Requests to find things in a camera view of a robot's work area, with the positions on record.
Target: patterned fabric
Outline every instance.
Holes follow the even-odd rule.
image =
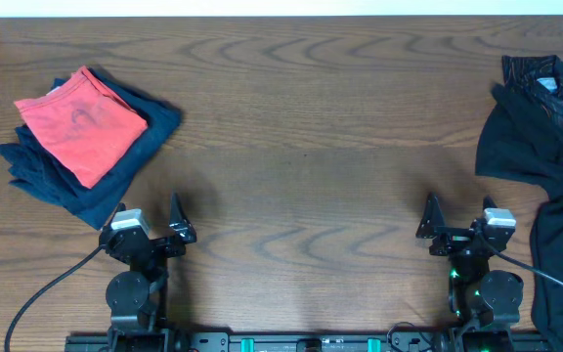
[[[542,106],[546,115],[563,130],[563,62],[555,55],[539,58],[504,56],[502,61],[505,86]],[[544,86],[548,78],[555,80],[550,90]]]

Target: white background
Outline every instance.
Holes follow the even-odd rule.
[[[0,17],[563,15],[563,0],[0,0]]]

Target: folded pink cloth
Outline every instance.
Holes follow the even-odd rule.
[[[40,144],[92,188],[147,129],[147,123],[83,66],[38,99],[15,102]]]

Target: dark blue towel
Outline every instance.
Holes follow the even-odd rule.
[[[136,113],[147,121],[147,130],[127,153],[92,189],[82,186],[75,175],[47,152],[29,128],[17,127],[19,143],[0,145],[0,155],[12,164],[9,171],[17,179],[10,182],[32,196],[59,205],[99,230],[108,220],[129,188],[136,172],[157,152],[181,122],[177,110],[123,88],[91,69],[91,72]],[[54,81],[54,87],[65,83]]]

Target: wood grain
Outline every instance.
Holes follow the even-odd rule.
[[[447,260],[413,234],[428,191],[458,226],[492,195],[531,262],[542,190],[475,177],[500,55],[558,54],[563,17],[0,20],[0,143],[79,66],[180,107],[184,124],[124,200],[165,234],[172,190],[199,243],[172,262],[170,315],[236,331],[387,330],[452,321]],[[17,310],[97,244],[65,210],[6,185],[0,157],[0,350]],[[531,329],[531,275],[520,329]],[[103,331],[126,268],[100,255],[28,310],[15,351],[62,351]]]

